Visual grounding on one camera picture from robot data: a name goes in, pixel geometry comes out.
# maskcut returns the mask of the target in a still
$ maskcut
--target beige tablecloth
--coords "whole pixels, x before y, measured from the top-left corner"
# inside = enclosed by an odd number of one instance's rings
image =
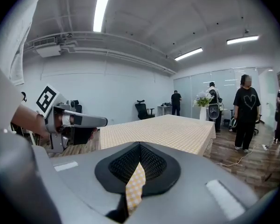
[[[100,130],[101,149],[127,142],[143,141],[165,145],[192,154],[208,156],[216,138],[213,122],[164,115],[152,119],[106,126]],[[139,164],[126,185],[126,199],[131,213],[141,202],[145,173]]]

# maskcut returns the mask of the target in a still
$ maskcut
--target white wall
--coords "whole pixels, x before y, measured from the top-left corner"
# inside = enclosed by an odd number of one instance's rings
[[[45,84],[55,87],[67,99],[79,100],[83,113],[108,118],[109,124],[139,120],[134,106],[145,100],[147,108],[168,102],[173,79],[165,73],[124,60],[89,54],[63,54],[24,60],[25,84],[17,86],[27,94],[26,105],[35,102]]]

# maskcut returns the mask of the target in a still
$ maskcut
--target glass wall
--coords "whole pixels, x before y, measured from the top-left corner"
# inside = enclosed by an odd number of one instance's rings
[[[191,84],[192,84],[192,101],[191,101],[191,107],[192,107],[192,118],[199,119],[200,115],[200,107],[194,106],[193,107],[193,101],[196,98],[196,95],[202,91],[206,91],[210,87],[210,82],[212,82],[213,79],[211,77],[210,72],[209,73],[203,73],[195,76],[191,76]]]
[[[219,70],[211,73],[215,86],[219,90],[219,95],[223,99],[224,105],[223,117],[224,119],[231,119],[231,110],[234,109],[233,102],[237,93],[237,86],[235,74],[233,70]]]
[[[252,87],[256,90],[259,99],[261,99],[259,73],[256,68],[218,70],[174,80],[174,88],[182,96],[181,116],[199,118],[200,107],[193,107],[193,101],[196,95],[199,92],[205,92],[209,88],[210,82],[213,81],[219,90],[219,95],[223,99],[225,108],[222,122],[224,119],[231,119],[231,110],[234,109],[233,101],[237,90],[240,88],[240,80],[243,74],[251,76]]]
[[[181,116],[191,118],[191,77],[185,77],[173,81],[174,90],[182,97]]]

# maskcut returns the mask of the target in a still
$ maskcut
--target ceiling light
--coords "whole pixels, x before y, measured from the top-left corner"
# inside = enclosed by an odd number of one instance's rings
[[[108,0],[98,0],[95,8],[93,31],[101,32]]]
[[[202,52],[202,51],[203,51],[202,48],[198,48],[198,49],[196,49],[196,50],[190,51],[190,52],[188,52],[188,53],[186,53],[186,54],[184,54],[184,55],[182,55],[182,56],[177,57],[175,60],[176,60],[176,61],[179,61],[179,60],[181,60],[181,59],[183,59],[183,58],[186,58],[186,57],[188,57],[188,56],[194,55],[194,54],[199,53],[199,52]]]
[[[239,43],[239,42],[255,41],[258,38],[259,38],[258,35],[253,35],[253,36],[246,36],[246,37],[231,39],[231,40],[227,40],[227,45],[234,44],[234,43]]]

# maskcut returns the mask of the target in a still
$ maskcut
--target woman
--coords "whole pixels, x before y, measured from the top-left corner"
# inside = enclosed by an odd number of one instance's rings
[[[249,145],[253,137],[255,122],[259,119],[260,101],[257,92],[251,87],[251,77],[242,75],[242,88],[238,89],[234,99],[234,118],[238,121],[235,149],[243,147],[245,153],[249,152]]]

